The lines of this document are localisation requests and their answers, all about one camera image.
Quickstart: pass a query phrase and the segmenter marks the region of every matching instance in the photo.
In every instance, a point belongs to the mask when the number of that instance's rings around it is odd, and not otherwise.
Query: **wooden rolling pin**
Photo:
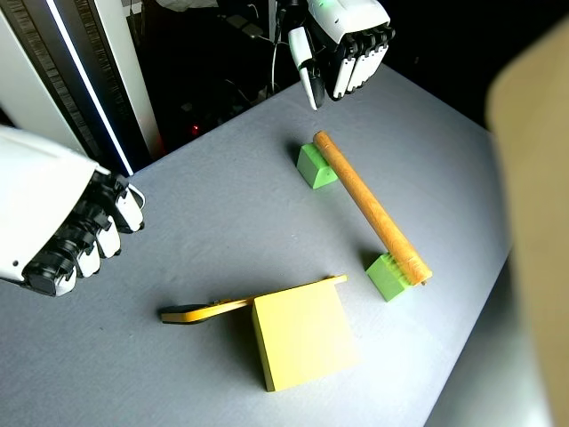
[[[387,247],[391,256],[396,260],[399,269],[405,274],[407,280],[412,285],[424,284],[425,280],[433,276],[433,272],[423,262],[415,248],[357,175],[348,160],[341,154],[330,136],[325,131],[320,131],[314,135],[313,141],[320,150],[320,154],[336,172],[350,196]]]

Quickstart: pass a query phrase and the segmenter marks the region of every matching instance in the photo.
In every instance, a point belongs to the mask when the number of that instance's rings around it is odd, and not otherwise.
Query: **green foam block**
[[[412,286],[390,254],[380,256],[365,272],[385,301],[392,300]]]
[[[312,189],[317,189],[338,179],[334,170],[328,165],[314,144],[302,146],[296,168]]]

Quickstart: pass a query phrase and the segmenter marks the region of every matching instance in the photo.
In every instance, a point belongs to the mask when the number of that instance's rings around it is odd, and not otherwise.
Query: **white robotic hand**
[[[0,126],[0,278],[60,296],[144,227],[127,180],[46,139]]]
[[[300,25],[288,34],[294,63],[310,106],[316,110],[324,91],[337,101],[354,92],[377,71],[395,30],[376,0],[287,0],[284,13],[306,7]],[[314,43],[323,53],[315,58]]]

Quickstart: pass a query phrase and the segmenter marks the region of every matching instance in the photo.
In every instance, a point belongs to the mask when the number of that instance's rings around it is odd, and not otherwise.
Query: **yellow box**
[[[334,284],[316,282],[255,298],[252,318],[268,391],[358,362]]]

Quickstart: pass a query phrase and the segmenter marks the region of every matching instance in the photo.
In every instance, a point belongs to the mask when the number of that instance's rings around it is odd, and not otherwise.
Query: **gray table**
[[[385,303],[383,250],[339,184],[309,189],[326,129],[435,276]],[[315,113],[296,85],[137,173],[147,228],[73,294],[0,286],[0,425],[422,425],[509,250],[489,134],[394,71]],[[156,309],[347,272],[362,363],[267,393],[251,312],[165,326]]]

